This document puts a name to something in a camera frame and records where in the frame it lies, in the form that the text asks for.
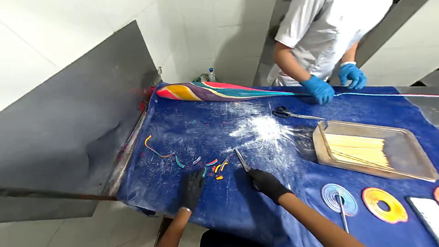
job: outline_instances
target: black glove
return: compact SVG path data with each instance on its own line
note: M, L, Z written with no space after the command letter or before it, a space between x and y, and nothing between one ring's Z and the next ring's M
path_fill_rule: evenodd
M205 179L203 178L204 168L189 174L186 182L183 184L183 201L181 206L190 209L192 212L198 205L200 200L201 191L203 191L203 185Z
M291 190L285 188L281 182L270 172L261 171L259 169L250 169L248 171L255 187L268 196L271 200L279 205L279 197L286 193L292 193Z

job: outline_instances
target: scissors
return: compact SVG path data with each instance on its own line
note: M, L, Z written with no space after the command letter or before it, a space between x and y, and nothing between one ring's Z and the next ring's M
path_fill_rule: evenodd
M285 106L278 106L271 113L273 115L275 115L277 117L281 117L281 118L297 117L297 118L305 118L305 119L325 120L324 118L317 117L317 116L307 116L307 115L299 115L299 114L291 113L288 111L288 109Z
M251 168L247 165L247 163L245 162L245 160L242 158L242 155L241 155L241 153L238 151L238 148L234 148L233 150L235 150L235 153L236 153L236 155L238 156L238 159L239 159L239 161L241 162L242 166L244 167L244 170L245 170L246 172L250 171ZM257 191L259 191L258 187L256 187L256 185L253 183L253 181L252 181L252 184L253 184L253 187L254 187Z

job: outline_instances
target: spiral lollipop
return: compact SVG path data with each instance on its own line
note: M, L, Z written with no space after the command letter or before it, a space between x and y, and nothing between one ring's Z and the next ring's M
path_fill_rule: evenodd
M366 188L363 190L363 201L369 211L382 221L396 224L407 222L408 215L403 205L392 195L378 188ZM385 211L378 206L378 202L383 201L389 206L389 211Z
M355 216L358 211L358 205L352 194L338 184L326 184L320 191L325 204L333 211L340 213L341 207L337 200L339 194L343 200L343 208L348 216Z

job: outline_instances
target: metal tray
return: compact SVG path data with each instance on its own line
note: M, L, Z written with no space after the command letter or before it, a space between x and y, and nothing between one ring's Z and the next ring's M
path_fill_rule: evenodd
M329 148L325 134L343 134L384 139L384 154L390 167L378 168L336 159ZM417 178L435 182L439 176L412 132L394 127L350 123L342 121L319 121L313 132L313 142L320 164L358 171L384 178Z

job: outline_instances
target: blue glove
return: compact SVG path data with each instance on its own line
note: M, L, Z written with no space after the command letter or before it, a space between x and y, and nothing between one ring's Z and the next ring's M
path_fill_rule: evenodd
M306 88L309 94L317 99L320 105L331 102L334 97L335 92L332 87L315 76L312 76L311 79L301 82L300 84Z
M348 80L352 80L352 83L348 88L361 89L367 83L367 77L363 74L363 72L357 68L355 64L345 64L340 67L340 71L338 73L340 78L340 84L345 86Z

